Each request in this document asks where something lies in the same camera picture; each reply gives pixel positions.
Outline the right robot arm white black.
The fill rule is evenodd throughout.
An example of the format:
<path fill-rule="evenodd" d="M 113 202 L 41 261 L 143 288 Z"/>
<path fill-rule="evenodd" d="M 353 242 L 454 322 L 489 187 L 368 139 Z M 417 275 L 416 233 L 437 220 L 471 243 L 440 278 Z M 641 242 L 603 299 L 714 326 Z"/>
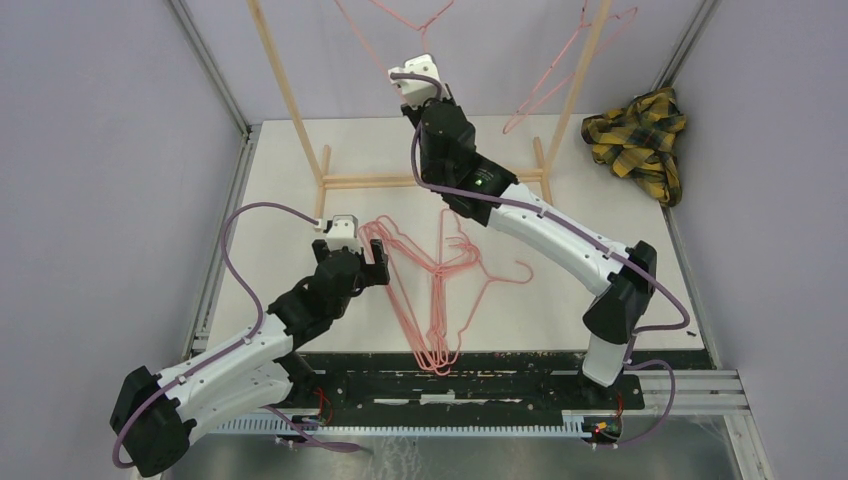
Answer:
<path fill-rule="evenodd" d="M 474 125 L 451 99 L 404 104 L 414 128 L 415 180 L 450 210 L 524 242 L 565 269 L 592 295 L 582 321 L 590 333 L 577 382 L 580 400 L 602 408 L 618 393 L 633 332 L 656 290 L 657 252 L 611 240 L 569 219 L 510 170 L 476 150 Z"/>

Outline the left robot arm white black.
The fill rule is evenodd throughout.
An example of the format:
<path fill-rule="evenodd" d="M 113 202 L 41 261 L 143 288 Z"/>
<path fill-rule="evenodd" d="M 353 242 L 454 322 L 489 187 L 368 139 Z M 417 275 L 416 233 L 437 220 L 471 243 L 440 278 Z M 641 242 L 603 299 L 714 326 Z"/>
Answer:
<path fill-rule="evenodd" d="M 326 333 L 364 289 L 390 280 L 382 242 L 369 246 L 371 261 L 360 250 L 314 241 L 314 273 L 272 302 L 256 324 L 158 373 L 145 366 L 130 372 L 109 420 L 117 436 L 114 464 L 156 476 L 230 420 L 283 401 L 307 404 L 314 373 L 298 348 Z"/>

